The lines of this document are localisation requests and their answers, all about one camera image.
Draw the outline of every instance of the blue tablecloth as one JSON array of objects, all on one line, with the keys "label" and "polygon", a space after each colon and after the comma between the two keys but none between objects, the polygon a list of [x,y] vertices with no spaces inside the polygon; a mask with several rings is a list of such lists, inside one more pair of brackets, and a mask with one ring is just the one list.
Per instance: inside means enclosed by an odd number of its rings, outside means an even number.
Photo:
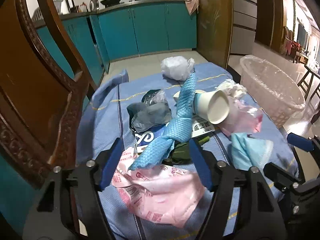
[{"label": "blue tablecloth", "polygon": [[[224,80],[232,79],[230,73],[213,63],[195,65],[195,72],[198,77],[196,89],[205,91],[213,91]],[[102,84],[93,95],[81,118],[77,133],[77,163],[90,158],[95,159],[101,151],[110,149],[115,139],[121,135],[123,136],[125,149],[133,147],[135,137],[129,129],[129,115],[126,108],[133,102],[140,102],[143,95],[151,89],[163,89],[165,91],[172,115],[175,116],[176,106],[173,95],[180,90],[180,85],[177,81],[164,78],[160,73],[129,82],[127,72],[123,71]],[[248,105],[258,107],[258,104],[250,95],[245,95],[242,99]],[[261,132],[254,136],[273,141],[274,148],[269,161],[297,175],[298,165],[292,151],[266,114],[263,116]],[[230,160],[230,147],[231,141],[220,130],[217,130],[215,136],[204,144],[204,149],[211,151],[217,160],[224,160],[227,163]],[[180,167],[195,171],[193,164],[180,165]],[[273,186],[273,183],[268,179],[267,183],[275,198],[281,198],[282,193]],[[117,239],[191,240],[195,239],[204,221],[212,193],[205,192],[183,229],[171,225],[154,224],[129,213],[118,191],[113,186],[99,192],[99,197]],[[238,201],[239,188],[235,188],[225,235],[233,231]]]}]

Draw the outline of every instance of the blue knotted cloth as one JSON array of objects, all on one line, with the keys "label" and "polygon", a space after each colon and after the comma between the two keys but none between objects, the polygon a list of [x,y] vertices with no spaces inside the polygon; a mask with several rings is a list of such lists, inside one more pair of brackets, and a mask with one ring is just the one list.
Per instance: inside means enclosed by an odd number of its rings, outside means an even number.
[{"label": "blue knotted cloth", "polygon": [[177,102],[177,116],[173,118],[164,133],[154,139],[129,167],[129,170],[149,169],[168,158],[174,149],[174,142],[187,142],[192,133],[193,100],[197,77],[192,73],[184,82]]}]

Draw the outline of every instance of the pink plastic packaging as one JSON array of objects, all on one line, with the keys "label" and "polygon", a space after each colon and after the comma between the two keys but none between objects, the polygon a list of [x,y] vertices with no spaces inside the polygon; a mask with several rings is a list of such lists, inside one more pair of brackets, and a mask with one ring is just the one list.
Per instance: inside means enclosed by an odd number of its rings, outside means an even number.
[{"label": "pink plastic packaging", "polygon": [[261,130],[263,111],[253,106],[245,106],[240,100],[228,97],[230,111],[228,117],[218,124],[221,131],[230,136],[231,133],[256,133]]},{"label": "pink plastic packaging", "polygon": [[167,165],[128,171],[136,158],[125,150],[112,178],[122,201],[143,219],[182,228],[205,191],[198,174]]}]

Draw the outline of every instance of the pink trash basket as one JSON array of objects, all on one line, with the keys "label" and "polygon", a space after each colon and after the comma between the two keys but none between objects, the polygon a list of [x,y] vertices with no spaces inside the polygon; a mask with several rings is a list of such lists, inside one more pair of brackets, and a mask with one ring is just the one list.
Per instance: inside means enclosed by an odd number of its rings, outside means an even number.
[{"label": "pink trash basket", "polygon": [[305,108],[301,90],[277,66],[253,55],[242,57],[240,65],[243,70],[240,83],[277,127]]}]

